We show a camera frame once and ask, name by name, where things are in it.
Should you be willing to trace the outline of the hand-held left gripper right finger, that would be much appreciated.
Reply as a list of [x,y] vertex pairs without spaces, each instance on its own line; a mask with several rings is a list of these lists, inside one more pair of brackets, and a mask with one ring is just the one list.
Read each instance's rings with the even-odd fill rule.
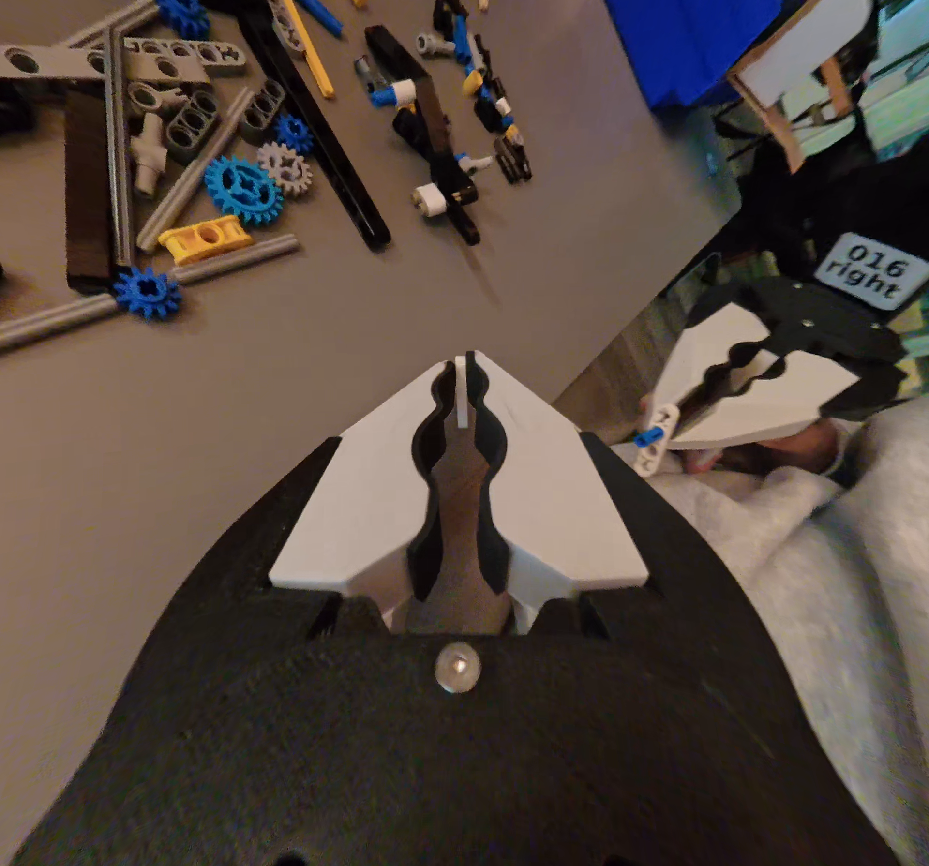
[[480,351],[466,354],[465,379],[487,464],[479,567],[509,596],[517,633],[528,634],[549,601],[643,586],[648,570],[584,434]]

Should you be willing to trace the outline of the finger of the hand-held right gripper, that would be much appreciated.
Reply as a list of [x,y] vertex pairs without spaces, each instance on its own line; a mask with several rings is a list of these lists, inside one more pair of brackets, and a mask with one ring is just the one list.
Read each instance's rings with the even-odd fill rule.
[[728,302],[677,339],[653,391],[653,414],[677,408],[694,420],[731,394],[732,371],[746,366],[771,332],[755,313]]
[[728,390],[695,420],[677,427],[668,448],[711,450],[789,437],[820,418],[821,408],[858,383],[856,373],[818,354],[796,350],[782,374],[761,373],[739,393]]

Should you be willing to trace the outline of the black lego frame assembly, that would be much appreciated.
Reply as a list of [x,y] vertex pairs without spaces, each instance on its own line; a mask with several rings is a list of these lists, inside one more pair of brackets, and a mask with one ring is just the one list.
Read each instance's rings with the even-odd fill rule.
[[393,79],[374,85],[369,101],[394,110],[393,129],[428,163],[429,183],[413,192],[414,205],[427,219],[447,218],[467,245],[478,245],[479,229],[466,211],[478,189],[456,157],[431,74],[383,24],[366,26],[364,38],[375,63]]

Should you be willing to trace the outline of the person's right forearm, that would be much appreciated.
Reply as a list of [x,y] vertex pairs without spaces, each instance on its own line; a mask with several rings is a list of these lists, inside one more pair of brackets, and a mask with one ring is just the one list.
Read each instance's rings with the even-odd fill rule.
[[849,454],[854,482],[834,510],[867,546],[927,548],[928,401],[912,400],[869,420]]

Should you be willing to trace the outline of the grey lego axle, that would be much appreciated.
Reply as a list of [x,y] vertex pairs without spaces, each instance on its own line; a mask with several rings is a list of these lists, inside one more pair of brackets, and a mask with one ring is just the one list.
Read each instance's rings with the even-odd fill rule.
[[122,32],[114,25],[102,34],[104,107],[108,142],[108,179],[114,263],[129,269],[135,263],[133,199],[129,168],[129,140],[125,116],[124,46]]
[[109,13],[98,22],[87,25],[75,34],[55,44],[55,47],[86,48],[101,40],[110,29],[118,29],[123,34],[149,24],[159,17],[156,0],[136,0],[122,9]]
[[183,287],[212,280],[239,269],[247,269],[265,261],[286,256],[302,249],[293,234],[268,238],[242,249],[205,259],[185,267],[177,267],[171,278]]
[[18,318],[1,326],[1,353],[91,324],[121,311],[113,296],[98,294]]
[[207,166],[226,152],[230,144],[239,136],[239,122],[254,96],[254,89],[243,87],[232,104],[226,117],[207,141],[200,154],[180,174],[174,184],[167,190],[157,207],[135,237],[135,248],[150,254],[161,233],[174,224],[186,208],[194,194],[200,188]]

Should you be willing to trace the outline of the pile of small lego pins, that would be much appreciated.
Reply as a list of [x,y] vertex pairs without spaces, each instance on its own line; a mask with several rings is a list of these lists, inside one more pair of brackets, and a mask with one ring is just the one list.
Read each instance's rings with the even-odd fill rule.
[[435,0],[432,28],[421,33],[454,42],[457,56],[453,60],[463,73],[462,92],[472,101],[483,128],[494,136],[496,163],[509,184],[528,182],[532,169],[526,143],[517,128],[505,85],[493,69],[491,54],[481,36],[471,30],[468,18],[469,11],[461,0]]

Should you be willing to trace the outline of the yellow lego connector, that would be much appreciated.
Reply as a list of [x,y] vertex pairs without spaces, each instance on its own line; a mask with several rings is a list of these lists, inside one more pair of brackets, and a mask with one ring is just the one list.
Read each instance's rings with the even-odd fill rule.
[[255,243],[234,214],[164,231],[158,244],[171,254],[177,267],[185,267],[238,251]]

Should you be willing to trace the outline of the large light blue lego gear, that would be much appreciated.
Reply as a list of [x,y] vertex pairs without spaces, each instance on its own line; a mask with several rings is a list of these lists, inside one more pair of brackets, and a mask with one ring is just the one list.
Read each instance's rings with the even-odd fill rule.
[[268,226],[284,208],[281,187],[257,163],[219,156],[208,164],[203,184],[221,215],[233,215],[245,226]]

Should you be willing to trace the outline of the grey lego gear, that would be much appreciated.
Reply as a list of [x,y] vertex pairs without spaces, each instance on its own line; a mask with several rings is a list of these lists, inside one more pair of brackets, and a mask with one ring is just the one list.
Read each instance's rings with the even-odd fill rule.
[[304,156],[294,149],[270,141],[257,149],[256,159],[285,198],[296,199],[310,191],[312,172]]

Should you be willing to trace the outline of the light grey lego cross connector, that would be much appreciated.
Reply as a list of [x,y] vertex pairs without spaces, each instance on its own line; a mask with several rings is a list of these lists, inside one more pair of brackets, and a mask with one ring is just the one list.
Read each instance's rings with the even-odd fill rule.
[[135,191],[154,199],[167,162],[164,121],[157,113],[145,114],[140,132],[130,140],[130,152],[135,163]]

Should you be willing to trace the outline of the dark grey short lego beam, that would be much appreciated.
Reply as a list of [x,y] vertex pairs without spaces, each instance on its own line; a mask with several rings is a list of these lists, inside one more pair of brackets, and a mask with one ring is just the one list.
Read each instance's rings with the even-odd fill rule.
[[284,87],[274,79],[267,78],[260,89],[251,95],[242,111],[238,123],[240,137],[254,147],[265,143],[285,99]]
[[194,90],[165,127],[165,148],[180,165],[189,165],[203,151],[219,123],[219,102],[207,90]]

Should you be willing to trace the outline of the grey round lego connector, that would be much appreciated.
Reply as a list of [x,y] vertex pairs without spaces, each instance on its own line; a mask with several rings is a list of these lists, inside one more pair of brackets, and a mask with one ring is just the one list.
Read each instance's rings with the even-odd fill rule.
[[125,94],[128,107],[138,117],[157,115],[167,120],[190,102],[190,96],[180,88],[160,90],[142,81],[129,82]]

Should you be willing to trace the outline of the light grey angled lego beam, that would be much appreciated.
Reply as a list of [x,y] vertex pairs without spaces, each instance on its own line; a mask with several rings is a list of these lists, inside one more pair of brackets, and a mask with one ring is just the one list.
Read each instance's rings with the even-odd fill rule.
[[101,81],[106,59],[98,50],[1,45],[1,79]]

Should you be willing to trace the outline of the person in grey hoodie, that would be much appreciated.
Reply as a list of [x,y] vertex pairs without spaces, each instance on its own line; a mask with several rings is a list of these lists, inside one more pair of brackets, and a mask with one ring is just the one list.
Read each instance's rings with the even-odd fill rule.
[[872,825],[904,864],[927,864],[928,512],[926,549],[868,547],[833,507],[868,421],[833,421],[842,451],[823,474],[689,475],[666,454],[648,482],[748,594]]

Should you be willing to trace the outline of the blue plastic bin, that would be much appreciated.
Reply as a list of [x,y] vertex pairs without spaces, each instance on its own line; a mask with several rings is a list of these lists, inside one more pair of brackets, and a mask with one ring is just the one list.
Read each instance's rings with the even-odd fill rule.
[[783,0],[604,0],[648,109],[730,101],[726,74]]

